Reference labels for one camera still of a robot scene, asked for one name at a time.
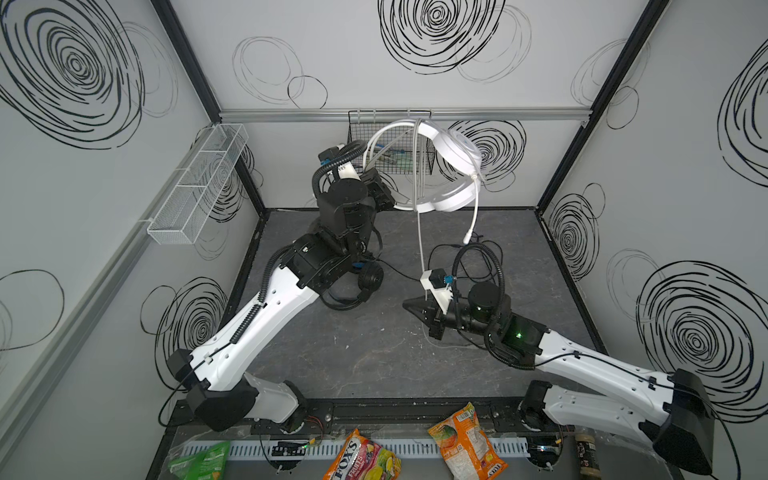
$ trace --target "black wire basket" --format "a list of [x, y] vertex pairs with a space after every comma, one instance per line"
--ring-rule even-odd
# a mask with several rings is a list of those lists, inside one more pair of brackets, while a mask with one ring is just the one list
[[[363, 140], [367, 143], [377, 131], [387, 125], [388, 123], [361, 122], [350, 118], [347, 143], [353, 140]], [[387, 130], [376, 142], [374, 154], [393, 141], [392, 146], [376, 159], [376, 169], [389, 175], [413, 175], [413, 128], [403, 126]], [[431, 175], [435, 166], [435, 145], [429, 139], [426, 139], [426, 143], [425, 168], [426, 174]], [[352, 165], [358, 173], [362, 172], [362, 156], [353, 160]]]

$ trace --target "white headphones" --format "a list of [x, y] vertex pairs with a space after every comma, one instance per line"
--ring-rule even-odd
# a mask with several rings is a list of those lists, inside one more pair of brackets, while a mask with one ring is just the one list
[[[417, 123], [419, 125], [418, 134], [424, 135], [430, 139], [435, 145], [435, 149], [440, 155], [442, 155], [443, 159], [465, 176], [461, 180], [447, 184], [442, 190], [438, 190], [437, 192], [430, 194], [427, 197], [417, 199], [415, 210], [420, 214], [431, 212], [433, 210], [452, 212], [454, 210], [458, 210], [461, 207], [469, 205], [474, 199], [475, 215], [472, 218], [472, 226], [469, 228], [469, 231], [464, 237], [464, 243], [468, 243], [472, 235], [472, 231], [475, 228], [480, 182], [484, 179], [482, 178], [482, 173], [480, 171], [482, 154], [480, 153], [480, 150], [477, 148], [477, 146], [462, 133], [440, 128], [437, 124], [430, 120], [421, 120], [420, 122], [417, 122], [417, 120], [405, 119], [392, 122], [391, 124], [377, 131], [371, 137], [370, 141], [368, 142], [368, 147], [362, 156], [363, 170], [366, 169], [366, 163], [369, 162], [369, 159], [372, 158], [372, 163], [368, 164], [368, 168], [371, 168], [376, 162], [376, 158], [381, 153], [383, 153], [383, 151], [380, 151], [375, 157], [373, 157], [373, 148], [376, 146], [376, 142], [385, 131], [395, 127], [413, 128]], [[413, 204], [396, 204], [395, 208], [398, 210], [414, 210]]]

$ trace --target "green snack bag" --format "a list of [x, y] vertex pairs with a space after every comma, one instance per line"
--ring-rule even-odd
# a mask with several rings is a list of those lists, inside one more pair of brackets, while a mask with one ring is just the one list
[[172, 460], [168, 470], [181, 480], [221, 480], [229, 452], [230, 443], [221, 442], [205, 452]]

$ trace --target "black swirl pattern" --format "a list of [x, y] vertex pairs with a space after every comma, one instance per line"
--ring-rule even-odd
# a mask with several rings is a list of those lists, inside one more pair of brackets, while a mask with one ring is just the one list
[[176, 58], [149, 28], [135, 22], [123, 22], [123, 29], [141, 60], [144, 76], [141, 111], [150, 117], [164, 117], [174, 110], [179, 98]]
[[654, 272], [658, 276], [659, 266], [647, 253], [627, 248], [616, 252], [606, 267], [605, 279], [608, 294], [614, 305], [624, 316], [633, 321], [649, 320], [644, 316], [645, 304], [637, 303], [637, 297], [643, 289], [643, 282]]
[[[598, 96], [598, 92], [600, 92], [600, 89], [603, 87], [605, 78], [608, 76], [611, 68], [613, 68], [616, 59], [626, 43], [626, 38], [612, 41], [599, 48], [594, 54], [584, 60], [584, 63], [581, 64], [581, 67], [571, 81], [571, 96], [576, 102], [585, 107], [592, 106], [594, 99]], [[637, 55], [637, 59], [631, 69], [624, 76], [624, 81], [621, 82], [620, 88], [611, 99], [611, 105], [615, 106], [622, 104], [632, 95], [632, 91], [643, 76], [649, 56], [650, 44], [646, 43]], [[621, 88], [624, 86], [632, 87], [632, 89], [628, 90]]]
[[[246, 168], [251, 173], [251, 176], [256, 174], [261, 177], [261, 182], [256, 185], [257, 188], [261, 188], [264, 183], [264, 177], [258, 170], [256, 170], [253, 152], [248, 145], [245, 146], [243, 152], [240, 154], [240, 160], [245, 164]], [[227, 182], [221, 190], [221, 194], [219, 194], [219, 197], [216, 199], [213, 209], [211, 209], [210, 218], [219, 223], [228, 222], [235, 218], [235, 215], [240, 211], [243, 202], [246, 200], [248, 200], [248, 193], [245, 191], [243, 183], [237, 176], [237, 172], [232, 170], [230, 177], [227, 179]]]
[[720, 104], [717, 144], [731, 170], [768, 187], [768, 41], [765, 41]]
[[229, 236], [228, 223], [206, 222], [194, 243], [197, 255], [207, 262], [219, 258], [227, 248]]
[[701, 378], [715, 409], [732, 423], [768, 412], [768, 303], [735, 274], [708, 262], [661, 267], [637, 301], [637, 331], [654, 368]]
[[[482, 153], [480, 170], [485, 176], [486, 190], [500, 192], [515, 182], [515, 168], [523, 159], [527, 142], [519, 121], [457, 121], [450, 129], [463, 133]], [[442, 156], [438, 156], [436, 163], [447, 180], [463, 177]]]
[[563, 196], [549, 217], [549, 230], [568, 271], [579, 281], [594, 268], [600, 253], [598, 218], [605, 208], [600, 184], [589, 184], [584, 193]]
[[304, 74], [296, 51], [280, 38], [245, 38], [232, 54], [232, 69], [243, 90], [266, 103], [323, 108], [328, 101], [326, 86]]
[[611, 130], [621, 130], [629, 125], [640, 109], [640, 94], [625, 85], [619, 88], [605, 111], [605, 124]]
[[0, 277], [0, 372], [7, 352], [36, 345], [56, 330], [64, 306], [64, 288], [47, 270], [17, 270]]
[[141, 121], [144, 76], [103, 0], [0, 3], [0, 98], [44, 134], [76, 148], [124, 145]]
[[511, 74], [531, 50], [528, 16], [512, 5], [497, 5], [496, 8], [502, 11], [502, 16], [491, 41], [457, 68], [467, 80], [484, 84], [501, 80]]
[[168, 357], [177, 349], [193, 350], [207, 342], [218, 331], [226, 307], [227, 295], [216, 280], [205, 276], [179, 290], [160, 285], [149, 292], [141, 303], [139, 324], [154, 336], [154, 365], [166, 387], [177, 385], [166, 366]]
[[379, 0], [382, 40], [409, 70], [444, 73], [490, 42], [504, 7], [505, 0]]

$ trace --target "orange snack bag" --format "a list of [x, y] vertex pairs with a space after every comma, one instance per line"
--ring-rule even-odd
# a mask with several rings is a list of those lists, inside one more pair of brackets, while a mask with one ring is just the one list
[[399, 474], [400, 459], [355, 429], [323, 480], [394, 480]]
[[466, 407], [429, 429], [455, 480], [492, 480], [507, 468], [480, 428], [475, 407]]

